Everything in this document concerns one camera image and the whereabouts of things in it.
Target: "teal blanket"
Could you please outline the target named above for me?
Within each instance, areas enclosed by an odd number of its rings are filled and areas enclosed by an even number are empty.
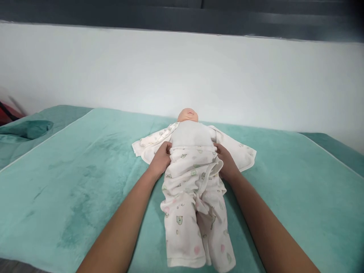
[[[75,272],[146,170],[131,143],[174,119],[95,109],[0,172],[0,257]],[[244,172],[322,272],[358,272],[364,256],[363,178],[305,136],[213,124],[257,150]],[[190,272],[166,263],[160,179],[129,272]],[[237,266],[264,272],[232,191],[225,195]],[[214,272],[209,266],[194,272]]]

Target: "white wall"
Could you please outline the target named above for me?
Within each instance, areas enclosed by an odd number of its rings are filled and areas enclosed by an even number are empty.
[[[324,132],[364,153],[364,45],[0,24],[0,99]]]

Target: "white onesie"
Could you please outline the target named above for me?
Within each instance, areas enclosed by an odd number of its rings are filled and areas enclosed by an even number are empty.
[[[223,162],[212,139],[215,130],[184,121],[171,134],[171,164],[162,191],[165,200],[167,264],[169,267],[202,267],[213,264],[220,273],[236,262],[232,249],[226,193],[218,173]]]

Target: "white swaddle blanket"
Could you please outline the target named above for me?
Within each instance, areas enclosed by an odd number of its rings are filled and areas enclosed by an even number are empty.
[[[236,261],[227,226],[226,189],[218,175],[223,162],[213,141],[229,150],[240,171],[254,164],[256,151],[194,121],[176,122],[133,143],[133,148],[150,163],[163,141],[172,143],[162,186],[166,199],[161,203],[167,265],[197,268],[207,263],[220,273],[228,272]]]

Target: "doll head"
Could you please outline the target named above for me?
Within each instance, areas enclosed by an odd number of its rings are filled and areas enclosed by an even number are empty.
[[[177,121],[182,122],[186,120],[196,121],[198,122],[197,113],[191,108],[185,108],[179,113]]]

